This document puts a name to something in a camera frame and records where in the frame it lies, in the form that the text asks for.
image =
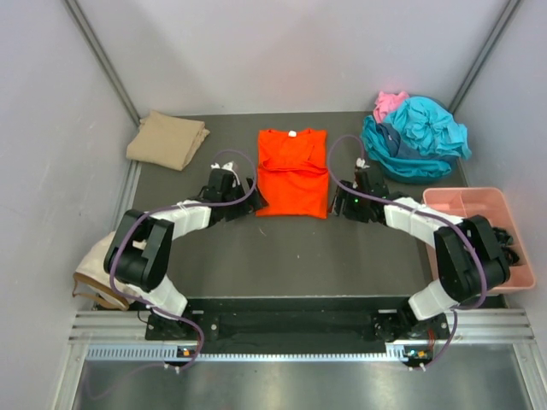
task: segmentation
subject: dark gray mat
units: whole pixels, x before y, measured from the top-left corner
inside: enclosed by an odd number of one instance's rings
[[[328,130],[329,146],[340,135],[359,135],[363,113],[242,114],[196,117],[211,131],[191,164],[172,171],[143,164],[134,207],[148,210],[196,195],[207,183],[209,164],[221,149],[240,149],[256,161],[261,129]],[[343,143],[334,172],[351,179],[356,142]],[[238,157],[240,176],[250,167]],[[454,173],[437,186],[462,186]],[[389,181],[421,199],[426,188]],[[334,184],[330,187],[331,198]],[[173,243],[168,275],[187,296],[410,295],[431,281],[425,247],[401,231],[344,218],[245,217],[193,232]]]

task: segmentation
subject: pile of clothes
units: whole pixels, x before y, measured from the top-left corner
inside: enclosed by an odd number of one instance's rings
[[[362,130],[368,156],[390,178],[428,184],[444,178],[456,159],[468,159],[468,130],[451,113],[426,97],[380,92]]]

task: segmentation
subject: beige towel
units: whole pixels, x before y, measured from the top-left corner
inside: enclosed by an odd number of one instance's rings
[[[104,271],[103,263],[106,253],[109,251],[110,244],[114,239],[115,232],[111,232],[108,236],[97,242],[93,248],[87,253],[84,259],[76,268],[74,276],[74,290],[72,296],[83,296],[98,302],[105,308],[119,308],[127,310],[133,299],[127,300],[125,297],[114,293],[110,288],[110,275]],[[143,248],[143,243],[135,243],[134,246]],[[138,296],[138,293],[131,289],[128,285],[123,284],[118,279],[114,279],[116,288],[130,296]],[[88,293],[76,293],[78,283],[87,284],[100,297]]]
[[[141,120],[138,135],[127,146],[127,158],[182,171],[208,135],[203,121],[152,111]]]

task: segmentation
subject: teal cloth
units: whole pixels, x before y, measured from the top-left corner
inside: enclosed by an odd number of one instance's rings
[[[471,156],[468,129],[430,98],[407,98],[383,122],[391,124],[401,140],[424,157],[454,155],[466,160]]]
[[[451,164],[446,161],[392,158],[385,138],[377,130],[376,121],[372,115],[365,118],[361,138],[370,159],[379,161],[389,174],[398,176],[406,182],[417,184],[432,182],[452,172]]]

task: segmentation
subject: pink tray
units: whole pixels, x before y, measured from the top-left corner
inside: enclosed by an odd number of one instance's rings
[[[513,293],[531,289],[536,284],[532,267],[524,249],[516,225],[511,217],[503,193],[497,188],[430,188],[424,191],[424,203],[447,214],[468,218],[480,214],[490,225],[506,229],[514,239],[510,246],[521,258],[516,266],[510,267],[511,278],[505,284],[490,290],[490,294]],[[435,250],[427,246],[433,278],[438,278]]]

